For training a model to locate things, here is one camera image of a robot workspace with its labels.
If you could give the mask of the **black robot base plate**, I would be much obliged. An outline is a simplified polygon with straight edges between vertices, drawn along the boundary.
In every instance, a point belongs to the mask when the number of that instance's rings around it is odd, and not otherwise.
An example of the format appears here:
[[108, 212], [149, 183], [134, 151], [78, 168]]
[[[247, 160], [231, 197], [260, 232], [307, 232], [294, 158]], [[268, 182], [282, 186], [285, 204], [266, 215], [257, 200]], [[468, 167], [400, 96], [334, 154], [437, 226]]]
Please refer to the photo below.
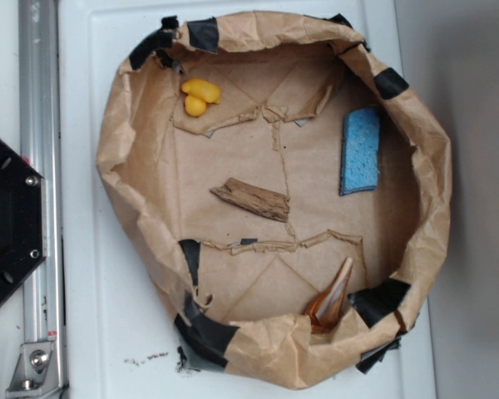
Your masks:
[[0, 307], [45, 259], [43, 182], [0, 139]]

